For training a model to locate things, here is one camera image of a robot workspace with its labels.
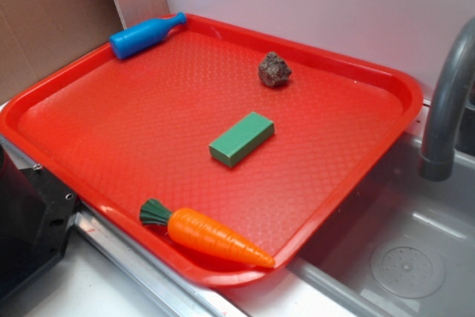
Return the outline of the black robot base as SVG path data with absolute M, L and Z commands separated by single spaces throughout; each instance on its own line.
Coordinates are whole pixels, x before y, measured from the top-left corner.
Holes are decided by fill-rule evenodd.
M 20 169 L 1 149 L 1 304 L 62 260 L 76 207 L 53 173 Z

